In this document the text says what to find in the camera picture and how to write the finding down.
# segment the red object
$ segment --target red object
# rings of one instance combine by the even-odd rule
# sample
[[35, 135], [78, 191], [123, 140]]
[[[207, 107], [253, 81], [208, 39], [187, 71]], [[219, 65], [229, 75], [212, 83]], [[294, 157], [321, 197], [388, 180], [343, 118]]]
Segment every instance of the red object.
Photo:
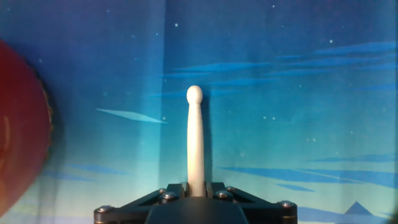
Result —
[[0, 40], [0, 217], [33, 184], [49, 147], [51, 117], [35, 72]]

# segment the painted sky backdrop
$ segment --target painted sky backdrop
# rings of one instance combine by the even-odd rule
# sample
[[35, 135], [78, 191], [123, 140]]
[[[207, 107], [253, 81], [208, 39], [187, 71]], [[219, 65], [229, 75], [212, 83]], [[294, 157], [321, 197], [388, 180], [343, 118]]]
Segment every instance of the painted sky backdrop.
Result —
[[206, 178], [301, 223], [396, 204], [395, 1], [3, 1], [0, 38], [52, 97], [52, 155], [4, 223], [87, 223], [186, 181], [186, 90], [204, 91]]

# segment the white peg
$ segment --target white peg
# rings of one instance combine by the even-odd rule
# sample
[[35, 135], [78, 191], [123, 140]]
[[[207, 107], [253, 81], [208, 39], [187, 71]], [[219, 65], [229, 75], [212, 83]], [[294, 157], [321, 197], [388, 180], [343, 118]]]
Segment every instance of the white peg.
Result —
[[191, 86], [188, 89], [187, 164], [190, 197], [204, 197], [206, 195], [203, 121], [200, 108], [202, 99], [203, 93], [199, 86]]

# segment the bolt head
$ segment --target bolt head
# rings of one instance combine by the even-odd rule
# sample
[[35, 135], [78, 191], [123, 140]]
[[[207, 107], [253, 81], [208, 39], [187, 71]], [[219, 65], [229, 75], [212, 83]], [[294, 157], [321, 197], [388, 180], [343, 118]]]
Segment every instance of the bolt head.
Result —
[[177, 195], [174, 192], [164, 192], [162, 196], [164, 199], [171, 199]]
[[100, 208], [97, 208], [96, 211], [97, 212], [108, 212], [110, 210], [112, 210], [114, 207], [110, 206], [110, 205], [104, 205], [101, 206]]
[[216, 192], [217, 197], [220, 198], [220, 199], [227, 198], [230, 194], [231, 193], [229, 193], [226, 190], [219, 190], [219, 191]]
[[290, 208], [290, 207], [294, 206], [294, 203], [291, 202], [291, 201], [288, 201], [288, 200], [283, 200], [283, 201], [280, 201], [278, 203], [284, 208]]
[[234, 190], [236, 190], [236, 188], [232, 187], [232, 186], [228, 186], [225, 188], [227, 191], [232, 192]]
[[165, 188], [159, 189], [159, 193], [163, 194], [164, 192], [166, 192], [166, 189], [165, 189]]

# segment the black mount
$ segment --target black mount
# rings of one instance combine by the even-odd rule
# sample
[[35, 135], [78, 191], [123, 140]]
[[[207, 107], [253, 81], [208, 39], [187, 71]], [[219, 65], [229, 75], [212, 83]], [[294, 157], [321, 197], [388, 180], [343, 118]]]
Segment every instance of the black mount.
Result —
[[94, 211], [95, 224], [297, 224], [297, 206], [270, 203], [224, 183], [205, 183], [206, 197], [189, 197], [188, 184], [169, 184], [120, 208]]

